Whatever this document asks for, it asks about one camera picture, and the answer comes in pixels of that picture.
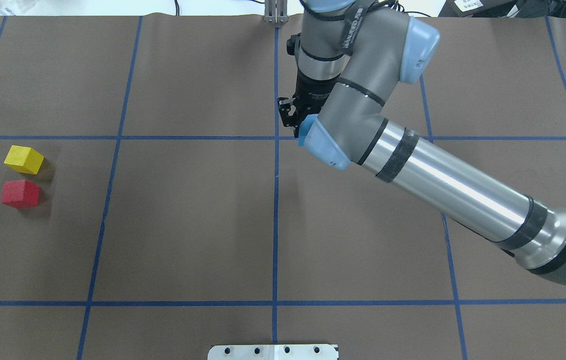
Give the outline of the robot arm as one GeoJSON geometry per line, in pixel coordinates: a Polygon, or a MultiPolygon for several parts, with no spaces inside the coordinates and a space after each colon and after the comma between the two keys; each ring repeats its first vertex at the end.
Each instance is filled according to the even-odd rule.
{"type": "Polygon", "coordinates": [[[297,144],[338,170],[357,164],[566,286],[566,209],[546,207],[382,115],[399,83],[415,84],[440,43],[390,0],[302,0],[286,42],[296,89],[277,99],[297,144]]]}

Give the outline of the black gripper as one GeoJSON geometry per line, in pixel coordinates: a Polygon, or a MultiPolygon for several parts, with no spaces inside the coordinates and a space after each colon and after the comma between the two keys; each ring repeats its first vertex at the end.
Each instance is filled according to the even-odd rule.
{"type": "Polygon", "coordinates": [[[299,131],[306,116],[321,112],[339,77],[336,75],[331,79],[317,80],[300,70],[297,71],[296,88],[292,101],[294,107],[292,127],[295,132],[299,131]]]}

